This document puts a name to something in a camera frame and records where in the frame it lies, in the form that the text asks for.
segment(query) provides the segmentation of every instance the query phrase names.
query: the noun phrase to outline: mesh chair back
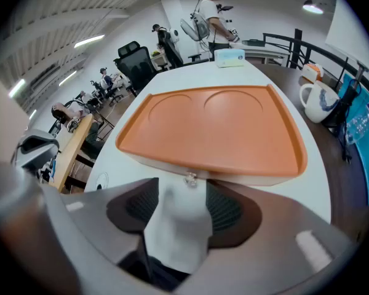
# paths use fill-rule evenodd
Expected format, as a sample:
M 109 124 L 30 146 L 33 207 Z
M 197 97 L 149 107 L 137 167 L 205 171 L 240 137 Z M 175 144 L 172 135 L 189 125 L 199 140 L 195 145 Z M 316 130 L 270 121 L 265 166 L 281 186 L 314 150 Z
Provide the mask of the mesh chair back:
M 139 47 L 114 62 L 118 70 L 130 79 L 135 90 L 143 89 L 157 74 L 146 47 Z
M 127 45 L 119 48 L 117 50 L 117 54 L 119 55 L 119 57 L 124 57 L 128 53 L 132 52 L 133 50 L 135 50 L 135 49 L 137 49 L 139 47 L 140 47 L 139 43 L 136 42 L 136 41 L 133 41 L 133 42 L 131 42 L 131 43 L 129 43 L 129 44 L 127 44 Z

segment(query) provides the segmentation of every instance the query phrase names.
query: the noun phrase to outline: person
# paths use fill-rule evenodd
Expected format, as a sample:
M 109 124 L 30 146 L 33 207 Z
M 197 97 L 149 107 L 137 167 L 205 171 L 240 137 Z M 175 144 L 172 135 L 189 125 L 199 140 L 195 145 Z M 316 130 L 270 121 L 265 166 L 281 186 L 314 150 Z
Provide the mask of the person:
M 215 50 L 229 48 L 229 42 L 235 36 L 227 29 L 225 19 L 219 15 L 215 4 L 219 0 L 202 0 L 199 13 L 209 23 L 210 34 L 207 38 L 212 61 L 215 60 Z
M 107 90 L 109 87 L 110 89 L 118 89 L 120 86 L 124 86 L 125 88 L 129 86 L 129 82 L 126 78 L 121 79 L 118 76 L 119 80 L 117 81 L 117 79 L 112 79 L 110 76 L 107 76 L 106 68 L 101 68 L 100 73 L 103 75 L 100 84 L 104 90 Z
M 82 119 L 90 113 L 87 108 L 80 106 L 76 101 L 73 101 L 68 108 L 61 103 L 55 103 L 52 106 L 51 112 L 54 118 L 60 119 L 62 130 L 67 130 L 68 122 L 74 117 Z M 91 159 L 96 159 L 104 146 L 104 141 L 97 141 L 98 130 L 101 126 L 102 124 L 99 124 L 94 119 L 89 129 L 89 134 L 81 146 L 82 152 Z
M 171 64 L 171 68 L 180 68 L 183 66 L 183 60 L 180 57 L 175 45 L 173 44 L 170 33 L 164 27 L 161 27 L 158 24 L 153 25 L 152 32 L 157 33 L 157 37 L 159 39 L 159 47 L 164 49 L 165 55 L 169 63 Z
M 97 97 L 93 97 L 92 94 L 89 93 L 85 93 L 84 91 L 81 91 L 80 93 L 81 96 L 81 100 L 85 103 L 85 104 L 89 104 L 92 106 L 97 106 L 98 104 L 100 104 L 101 102 L 98 100 Z

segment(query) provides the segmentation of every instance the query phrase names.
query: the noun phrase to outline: black railing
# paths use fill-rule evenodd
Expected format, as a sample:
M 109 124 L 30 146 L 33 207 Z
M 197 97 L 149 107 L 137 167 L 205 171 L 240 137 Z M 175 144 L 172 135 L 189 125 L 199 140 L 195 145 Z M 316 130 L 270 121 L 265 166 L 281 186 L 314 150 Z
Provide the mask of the black railing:
M 283 35 L 275 35 L 275 34 L 269 34 L 269 33 L 263 33 L 263 35 L 264 35 L 264 42 L 266 44 L 269 44 L 269 45 L 272 45 L 272 46 L 275 46 L 275 47 L 278 47 L 278 48 L 287 50 L 289 52 L 289 54 L 288 54 L 288 60 L 287 60 L 287 65 L 286 65 L 287 67 L 288 67 L 288 64 L 289 63 L 293 63 L 299 69 L 302 69 L 302 67 L 298 63 L 296 63 L 296 62 L 294 62 L 294 61 L 292 61 L 290 59 L 290 57 L 292 57 L 292 54 L 293 53 L 295 55 L 297 55 L 299 59 L 300 58 L 303 58 L 304 59 L 303 61 L 300 59 L 300 62 L 301 62 L 302 65 L 304 65 L 306 63 L 309 63 L 309 62 L 310 63 L 315 63 L 314 61 L 310 60 L 311 52 L 312 51 L 315 51 L 315 52 L 323 55 L 324 57 L 328 58 L 329 60 L 337 63 L 338 65 L 340 65 L 342 67 L 343 70 L 342 70 L 342 73 L 340 75 L 340 78 L 338 79 L 339 81 L 341 79 L 341 76 L 343 75 L 344 70 L 346 70 L 347 72 L 351 73 L 353 76 L 355 76 L 357 74 L 357 69 L 355 69 L 349 63 L 347 63 L 347 59 L 346 60 L 343 60 L 342 58 L 334 55 L 333 53 L 331 53 L 329 51 L 326 51 L 323 48 L 320 48 L 318 46 L 312 45 L 312 44 L 310 44 L 308 42 L 304 42 L 304 41 L 302 41 L 300 39 L 295 39 L 295 38 L 287 37 L 287 36 L 283 36 Z M 266 38 L 267 37 L 281 39 L 283 41 L 289 42 L 290 44 L 289 45 L 281 45 L 281 44 L 276 44 L 274 42 L 267 42 L 266 41 Z M 306 47 L 306 53 L 303 54 L 302 50 L 299 53 L 298 52 L 294 52 L 292 50 L 294 44 L 299 44 L 300 46 Z M 360 83 L 369 91 L 369 80 L 366 77 L 362 76 Z

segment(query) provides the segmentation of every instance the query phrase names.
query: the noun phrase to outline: mug with blue design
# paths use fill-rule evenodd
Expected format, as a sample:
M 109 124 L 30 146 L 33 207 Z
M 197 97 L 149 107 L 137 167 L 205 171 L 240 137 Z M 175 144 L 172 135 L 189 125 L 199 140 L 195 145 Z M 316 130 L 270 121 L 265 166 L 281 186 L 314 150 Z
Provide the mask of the mug with blue design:
M 306 103 L 302 97 L 304 89 L 311 89 Z M 316 81 L 314 84 L 304 84 L 301 86 L 300 99 L 302 105 L 305 107 L 307 118 L 318 124 L 336 107 L 339 101 L 339 96 L 327 84 Z

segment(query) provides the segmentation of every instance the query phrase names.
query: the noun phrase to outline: ceiling light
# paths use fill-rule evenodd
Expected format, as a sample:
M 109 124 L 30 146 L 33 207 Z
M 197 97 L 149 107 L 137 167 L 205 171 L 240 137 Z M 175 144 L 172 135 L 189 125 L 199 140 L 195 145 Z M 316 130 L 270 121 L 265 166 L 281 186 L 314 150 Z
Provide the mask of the ceiling light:
M 96 36 L 96 37 L 92 37 L 89 39 L 86 39 L 85 41 L 81 41 L 81 42 L 77 42 L 74 46 L 74 48 L 79 47 L 81 45 L 87 44 L 88 42 L 93 42 L 93 41 L 97 41 L 101 38 L 103 38 L 105 35 L 100 35 L 100 36 Z
M 306 0 L 305 3 L 303 4 L 302 7 L 304 10 L 308 11 L 308 12 L 312 12 L 312 13 L 316 13 L 316 14 L 323 14 L 324 11 L 322 9 L 320 9 L 319 7 L 317 7 L 315 4 L 313 4 L 313 1 L 311 0 Z
M 33 118 L 33 116 L 34 116 L 34 114 L 35 114 L 36 112 L 37 112 L 37 109 L 35 109 L 35 110 L 31 113 L 31 115 L 30 115 L 29 119 Z
M 20 80 L 13 88 L 12 90 L 8 93 L 8 96 L 13 97 L 17 91 L 19 91 L 19 89 L 26 84 L 25 80 Z
M 72 77 L 74 74 L 76 74 L 76 71 L 74 71 L 73 73 L 71 73 L 68 77 L 66 77 L 64 80 L 62 80 L 59 83 L 59 86 L 61 86 L 64 82 L 66 82 L 70 77 Z

